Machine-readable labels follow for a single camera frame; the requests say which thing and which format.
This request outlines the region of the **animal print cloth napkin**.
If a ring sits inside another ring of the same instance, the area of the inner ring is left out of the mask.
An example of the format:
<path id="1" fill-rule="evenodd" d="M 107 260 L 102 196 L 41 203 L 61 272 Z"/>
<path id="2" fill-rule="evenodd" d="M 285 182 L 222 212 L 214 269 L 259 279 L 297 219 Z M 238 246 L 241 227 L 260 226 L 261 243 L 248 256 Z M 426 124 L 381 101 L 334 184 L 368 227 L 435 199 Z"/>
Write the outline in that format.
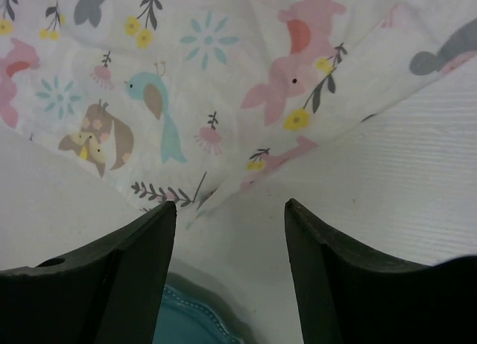
<path id="1" fill-rule="evenodd" d="M 192 217 L 476 55 L 476 0 L 1 0 L 1 124 Z"/>

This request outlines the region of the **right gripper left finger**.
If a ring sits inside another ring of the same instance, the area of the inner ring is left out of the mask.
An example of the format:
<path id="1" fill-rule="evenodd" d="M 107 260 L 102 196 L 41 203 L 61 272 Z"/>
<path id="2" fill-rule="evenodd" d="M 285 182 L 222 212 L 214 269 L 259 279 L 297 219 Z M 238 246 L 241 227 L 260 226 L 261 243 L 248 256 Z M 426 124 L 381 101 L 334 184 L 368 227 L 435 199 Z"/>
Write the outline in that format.
<path id="1" fill-rule="evenodd" d="M 176 206 L 36 267 L 1 272 L 2 343 L 152 343 Z"/>

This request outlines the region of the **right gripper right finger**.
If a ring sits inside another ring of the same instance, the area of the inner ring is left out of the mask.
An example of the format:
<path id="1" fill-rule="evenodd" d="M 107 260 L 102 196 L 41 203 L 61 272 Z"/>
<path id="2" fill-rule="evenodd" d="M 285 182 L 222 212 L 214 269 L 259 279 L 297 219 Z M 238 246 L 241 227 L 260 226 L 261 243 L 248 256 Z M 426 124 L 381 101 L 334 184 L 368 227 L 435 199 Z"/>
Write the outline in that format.
<path id="1" fill-rule="evenodd" d="M 428 266 L 380 252 L 296 200 L 285 238 L 305 343 L 474 343 L 476 257 Z"/>

